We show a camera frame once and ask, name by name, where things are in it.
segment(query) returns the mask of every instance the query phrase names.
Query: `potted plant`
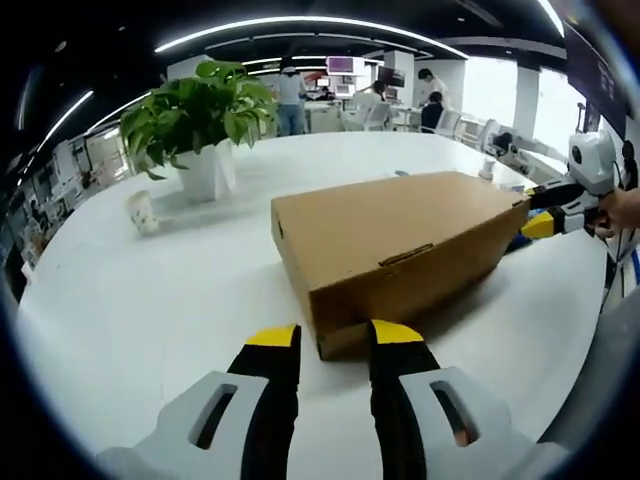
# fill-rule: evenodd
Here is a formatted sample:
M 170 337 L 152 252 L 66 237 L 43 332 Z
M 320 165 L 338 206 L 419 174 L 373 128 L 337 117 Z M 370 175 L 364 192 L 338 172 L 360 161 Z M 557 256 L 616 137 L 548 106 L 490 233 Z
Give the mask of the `potted plant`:
M 206 61 L 196 76 L 165 83 L 130 108 L 120 133 L 138 171 L 152 180 L 165 164 L 176 168 L 185 194 L 214 200 L 235 185 L 231 143 L 253 146 L 260 121 L 274 116 L 269 90 L 242 64 Z

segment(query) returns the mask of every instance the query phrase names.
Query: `green leaves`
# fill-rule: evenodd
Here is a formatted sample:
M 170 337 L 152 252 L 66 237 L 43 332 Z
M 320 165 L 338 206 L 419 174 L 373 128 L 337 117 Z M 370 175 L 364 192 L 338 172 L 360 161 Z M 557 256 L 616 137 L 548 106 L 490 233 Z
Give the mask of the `green leaves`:
M 269 90 L 246 74 L 235 62 L 202 62 L 196 77 L 167 82 L 124 113 L 120 133 L 133 158 L 154 180 L 164 177 L 151 172 L 149 163 L 185 169 L 176 155 L 226 138 L 235 144 L 253 145 L 260 138 L 260 121 L 274 115 Z

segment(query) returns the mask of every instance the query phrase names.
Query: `ceiling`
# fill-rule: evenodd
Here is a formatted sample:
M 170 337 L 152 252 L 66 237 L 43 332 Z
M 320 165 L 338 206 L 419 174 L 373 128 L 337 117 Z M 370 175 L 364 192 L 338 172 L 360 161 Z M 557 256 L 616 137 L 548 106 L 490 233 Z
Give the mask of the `ceiling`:
M 435 58 L 456 58 L 396 33 L 300 21 L 227 30 L 154 52 L 167 41 L 212 26 L 253 18 L 322 15 L 375 22 L 434 39 L 507 37 L 562 46 L 536 0 L 114 0 L 18 2 L 15 7 L 13 18 L 23 25 L 20 39 L 6 28 L 1 33 L 5 52 L 10 51 L 3 70 L 10 72 L 10 78 L 2 92 L 0 127 L 3 138 L 10 141 L 0 153 L 0 162 L 6 167 L 16 155 L 24 154 L 24 164 L 30 159 L 26 153 L 40 144 L 60 116 L 85 92 L 94 92 L 48 140 L 36 157 L 34 170 L 49 159 L 58 142 L 81 134 L 106 114 L 159 85 L 167 65 L 196 54 L 206 52 L 238 61 L 285 55 L 359 56 L 393 49 L 380 43 L 391 42 Z M 300 35 L 283 36 L 291 33 Z M 252 40 L 234 42 L 243 38 Z M 457 48 L 478 54 L 477 47 Z M 26 84 L 27 100 L 21 103 Z M 16 126 L 20 105 L 21 129 Z

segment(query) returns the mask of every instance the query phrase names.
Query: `box lid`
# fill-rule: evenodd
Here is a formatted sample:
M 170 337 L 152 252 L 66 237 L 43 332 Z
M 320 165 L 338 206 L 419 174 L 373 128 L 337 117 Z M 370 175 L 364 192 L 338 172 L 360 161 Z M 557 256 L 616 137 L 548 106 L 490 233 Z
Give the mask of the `box lid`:
M 273 207 L 313 291 L 446 242 L 522 199 L 484 180 L 443 172 L 276 198 Z

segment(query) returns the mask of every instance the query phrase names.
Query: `brown cardboard box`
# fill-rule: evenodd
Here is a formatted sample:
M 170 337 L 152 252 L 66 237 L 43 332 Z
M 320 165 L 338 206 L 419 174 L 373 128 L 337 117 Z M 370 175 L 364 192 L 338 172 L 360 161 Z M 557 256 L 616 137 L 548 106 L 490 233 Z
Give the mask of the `brown cardboard box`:
M 445 172 L 273 199 L 273 238 L 321 358 L 361 346 L 367 320 L 406 322 L 489 273 L 527 220 L 524 198 Z

